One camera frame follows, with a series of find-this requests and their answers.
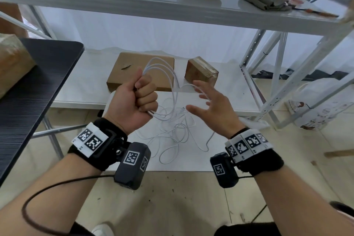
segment person's right hand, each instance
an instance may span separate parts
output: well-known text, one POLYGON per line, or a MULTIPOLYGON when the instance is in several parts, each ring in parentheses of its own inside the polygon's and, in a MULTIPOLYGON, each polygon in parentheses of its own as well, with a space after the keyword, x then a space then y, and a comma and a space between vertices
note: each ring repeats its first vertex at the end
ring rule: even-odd
MULTIPOLYGON (((206 102, 209 106, 207 110, 197 106, 187 105, 186 109, 190 113, 200 117, 210 129, 227 139, 230 139, 235 133, 246 127, 239 120, 239 117, 233 110, 226 96, 219 93, 214 87, 204 81, 193 81, 193 84, 203 90, 210 99, 210 102, 206 102)), ((194 89, 196 92, 202 93, 198 88, 194 89)), ((200 94, 199 97, 207 99, 204 94, 200 94)))

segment hand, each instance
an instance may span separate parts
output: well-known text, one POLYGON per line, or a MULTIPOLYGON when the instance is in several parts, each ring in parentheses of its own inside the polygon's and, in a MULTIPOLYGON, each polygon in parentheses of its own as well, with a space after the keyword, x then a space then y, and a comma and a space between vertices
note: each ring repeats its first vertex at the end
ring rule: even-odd
POLYGON ((152 116, 147 111, 156 111, 158 107, 156 85, 151 82, 150 75, 142 74, 142 69, 138 68, 130 81, 118 87, 104 115, 126 135, 148 123, 152 116))
MULTIPOLYGON (((229 99, 222 93, 219 93, 209 83, 204 81, 193 81, 193 84, 201 88, 210 99, 206 105, 207 110, 200 107, 187 105, 186 109, 200 117, 206 125, 216 133, 230 139, 238 131, 246 126, 239 120, 236 112, 233 110, 229 99)), ((202 93, 198 88, 194 88, 197 93, 202 93)), ((204 94, 199 95, 202 99, 207 99, 204 94)))

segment person's left hand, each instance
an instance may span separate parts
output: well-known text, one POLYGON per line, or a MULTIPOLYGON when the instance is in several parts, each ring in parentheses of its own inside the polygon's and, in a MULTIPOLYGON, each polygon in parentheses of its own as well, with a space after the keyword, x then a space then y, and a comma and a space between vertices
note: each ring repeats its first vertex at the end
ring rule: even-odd
POLYGON ((156 111, 158 107, 156 85, 150 75, 142 74, 142 69, 138 68, 130 81, 118 87, 104 115, 126 135, 148 123, 152 116, 147 111, 156 111))

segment small cardboard box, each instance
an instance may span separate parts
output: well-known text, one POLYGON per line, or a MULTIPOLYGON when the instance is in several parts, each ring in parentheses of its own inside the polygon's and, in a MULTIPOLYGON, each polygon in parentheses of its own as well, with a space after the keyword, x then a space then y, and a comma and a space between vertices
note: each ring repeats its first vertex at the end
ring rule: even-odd
MULTIPOLYGON (((108 77, 107 86, 109 91, 113 92, 118 88, 118 86, 122 85, 124 82, 127 82, 139 66, 144 69, 153 57, 161 58, 165 60, 173 69, 175 68, 175 59, 173 57, 123 52, 119 54, 118 59, 113 66, 112 72, 108 77)), ((151 64, 166 65, 160 60, 153 60, 151 64)), ((169 71, 166 72, 173 84, 173 75, 169 71)), ((157 91, 172 91, 170 82, 165 73, 158 69, 150 70, 148 73, 153 78, 152 82, 156 84, 157 91)))
POLYGON ((15 35, 0 34, 0 98, 35 65, 15 35))
POLYGON ((190 84, 193 83, 193 80, 201 80, 209 82, 212 86, 215 86, 218 75, 219 71, 198 56, 188 60, 184 78, 190 84))

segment white curtain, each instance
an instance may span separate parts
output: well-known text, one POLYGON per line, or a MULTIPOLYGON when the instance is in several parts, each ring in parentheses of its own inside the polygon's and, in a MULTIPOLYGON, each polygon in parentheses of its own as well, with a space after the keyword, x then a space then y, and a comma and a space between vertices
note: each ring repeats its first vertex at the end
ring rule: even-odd
MULTIPOLYGON (((318 0, 316 5, 339 15, 343 15, 346 9, 327 0, 318 0)), ((92 49, 120 47, 133 51, 162 50, 185 58, 202 56, 207 61, 240 61, 255 33, 254 29, 249 28, 56 8, 41 9, 58 39, 81 41, 86 48, 92 49)), ((258 51, 269 33, 263 37, 258 51)), ((295 70, 315 48, 319 39, 318 36, 289 34, 282 72, 288 68, 295 70)), ((351 72, 354 68, 353 42, 352 37, 346 38, 317 68, 327 73, 335 70, 351 72)), ((276 53, 277 46, 257 71, 272 72, 276 53)))

